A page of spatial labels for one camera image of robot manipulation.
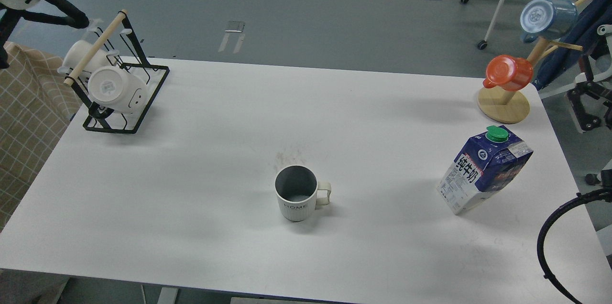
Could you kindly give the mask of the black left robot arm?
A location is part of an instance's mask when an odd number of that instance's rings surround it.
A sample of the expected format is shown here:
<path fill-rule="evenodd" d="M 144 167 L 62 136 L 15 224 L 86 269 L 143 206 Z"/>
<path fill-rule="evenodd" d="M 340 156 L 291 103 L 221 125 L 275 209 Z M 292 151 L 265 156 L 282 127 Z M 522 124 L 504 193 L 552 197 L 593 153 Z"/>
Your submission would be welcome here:
<path fill-rule="evenodd" d="M 0 62 L 2 69 L 7 69 L 10 66 L 8 53 L 4 49 L 4 45 L 22 19 L 50 25 L 70 26 L 76 29 L 89 27 L 89 19 L 86 14 L 67 0 L 43 0 L 58 8 L 64 13 L 64 16 L 52 16 L 29 10 L 40 1 L 42 0 L 0 0 L 1 11 L 4 13 L 0 21 L 0 42 L 2 46 Z"/>

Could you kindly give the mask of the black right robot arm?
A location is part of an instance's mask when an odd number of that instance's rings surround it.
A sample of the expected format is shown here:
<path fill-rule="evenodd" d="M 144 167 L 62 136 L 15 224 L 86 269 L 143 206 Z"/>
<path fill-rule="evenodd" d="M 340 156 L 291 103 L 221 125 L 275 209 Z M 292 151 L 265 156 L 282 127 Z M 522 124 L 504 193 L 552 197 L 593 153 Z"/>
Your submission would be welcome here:
<path fill-rule="evenodd" d="M 610 88 L 603 85 L 604 80 L 611 79 L 611 67 L 595 76 L 590 65 L 589 56 L 582 53 L 579 58 L 579 68 L 582 72 L 574 80 L 574 87 L 566 92 L 573 123 L 580 133 L 593 130 L 601 125 L 611 129 L 612 92 Z M 603 118 L 587 112 L 582 101 L 584 96 L 590 97 L 595 101 L 603 100 L 602 103 L 606 107 Z"/>

